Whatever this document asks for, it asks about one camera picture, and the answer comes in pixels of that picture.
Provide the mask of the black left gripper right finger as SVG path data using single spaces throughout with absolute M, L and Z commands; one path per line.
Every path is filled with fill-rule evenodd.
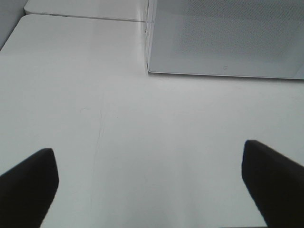
M 304 226 L 304 168 L 256 140 L 247 140 L 242 179 L 269 228 Z

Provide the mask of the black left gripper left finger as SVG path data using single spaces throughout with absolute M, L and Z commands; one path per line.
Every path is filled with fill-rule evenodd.
M 0 226 L 39 228 L 59 185 L 54 152 L 41 149 L 0 176 Z

